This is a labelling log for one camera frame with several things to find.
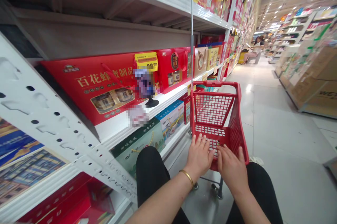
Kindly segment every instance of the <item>black pants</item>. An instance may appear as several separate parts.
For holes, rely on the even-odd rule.
[[[169,172],[167,171],[159,152],[152,146],[144,148],[139,153],[136,164],[136,174],[138,207],[170,180]],[[249,163],[247,165],[247,174],[249,188],[271,224],[283,224],[274,187],[268,173],[260,165]],[[180,208],[173,223],[187,224],[190,222]],[[235,202],[232,205],[226,223],[244,223]]]

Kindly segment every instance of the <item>woman's left hand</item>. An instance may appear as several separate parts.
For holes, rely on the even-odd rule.
[[[211,167],[215,150],[210,151],[210,141],[206,140],[206,136],[199,134],[192,137],[192,143],[187,157],[187,163],[184,170],[191,176],[194,183],[204,175]]]

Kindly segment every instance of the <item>shelf hole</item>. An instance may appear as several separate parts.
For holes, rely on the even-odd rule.
[[[32,86],[26,86],[26,88],[27,88],[29,91],[34,91],[34,90],[35,90],[35,88],[32,87]]]

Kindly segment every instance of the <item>hand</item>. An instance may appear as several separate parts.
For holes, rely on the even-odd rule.
[[[250,192],[242,147],[237,158],[226,145],[218,146],[218,170],[234,198]]]
[[[210,151],[210,141],[200,134],[196,141],[193,135],[187,163],[184,170],[191,176],[194,183],[211,167],[215,150]]]

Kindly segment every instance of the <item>floor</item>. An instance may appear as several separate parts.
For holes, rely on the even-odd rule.
[[[237,65],[227,78],[241,85],[241,120],[249,155],[263,160],[284,223],[335,224],[337,183],[322,163],[337,156],[331,146],[337,145],[337,121],[296,112],[274,67],[261,56],[258,65]],[[187,153],[188,145],[170,169],[171,176],[183,168]],[[205,177],[220,181],[218,172],[209,170]],[[183,205],[190,222],[225,223],[233,203],[227,186],[219,201],[210,192],[210,182],[198,183],[199,189]]]

